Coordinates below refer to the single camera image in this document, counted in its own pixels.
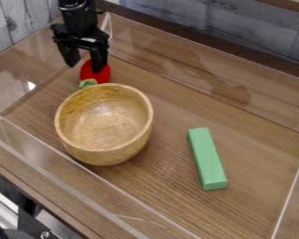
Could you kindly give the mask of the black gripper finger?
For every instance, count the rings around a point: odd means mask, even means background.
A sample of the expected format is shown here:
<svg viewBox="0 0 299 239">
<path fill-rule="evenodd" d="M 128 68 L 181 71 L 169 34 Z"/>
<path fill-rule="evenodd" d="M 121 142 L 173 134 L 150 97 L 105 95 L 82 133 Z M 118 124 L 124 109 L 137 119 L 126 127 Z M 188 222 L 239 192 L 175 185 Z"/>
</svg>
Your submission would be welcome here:
<svg viewBox="0 0 299 239">
<path fill-rule="evenodd" d="M 89 51 L 90 55 L 90 64 L 92 64 L 92 70 L 94 73 L 98 73 L 102 68 L 106 66 L 106 58 L 108 53 L 104 48 L 93 48 Z"/>
<path fill-rule="evenodd" d="M 64 44 L 64 43 L 58 43 L 57 47 L 58 47 L 58 51 L 62 55 L 62 58 L 65 60 L 65 64 L 69 67 L 73 67 L 77 64 L 77 62 L 81 60 L 78 49 L 76 47 L 72 47 L 72 46 Z"/>
</svg>

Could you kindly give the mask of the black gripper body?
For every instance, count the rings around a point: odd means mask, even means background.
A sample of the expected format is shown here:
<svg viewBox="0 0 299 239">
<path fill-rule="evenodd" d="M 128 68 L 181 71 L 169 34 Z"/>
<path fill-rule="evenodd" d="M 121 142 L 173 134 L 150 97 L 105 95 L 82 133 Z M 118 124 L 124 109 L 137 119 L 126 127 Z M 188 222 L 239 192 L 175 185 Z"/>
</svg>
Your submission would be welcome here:
<svg viewBox="0 0 299 239">
<path fill-rule="evenodd" d="M 109 35 L 98 28 L 96 0 L 58 0 L 62 23 L 53 23 L 53 41 L 59 50 L 108 48 Z"/>
</svg>

